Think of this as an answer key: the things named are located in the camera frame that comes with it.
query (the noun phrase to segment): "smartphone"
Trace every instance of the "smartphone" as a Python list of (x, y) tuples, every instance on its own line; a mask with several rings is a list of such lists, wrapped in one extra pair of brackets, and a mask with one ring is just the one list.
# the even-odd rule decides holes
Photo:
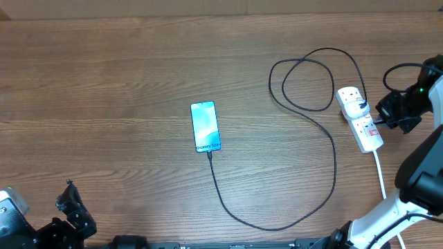
[(219, 125), (213, 101), (191, 104), (192, 127), (194, 128), (197, 152), (217, 151), (220, 143)]

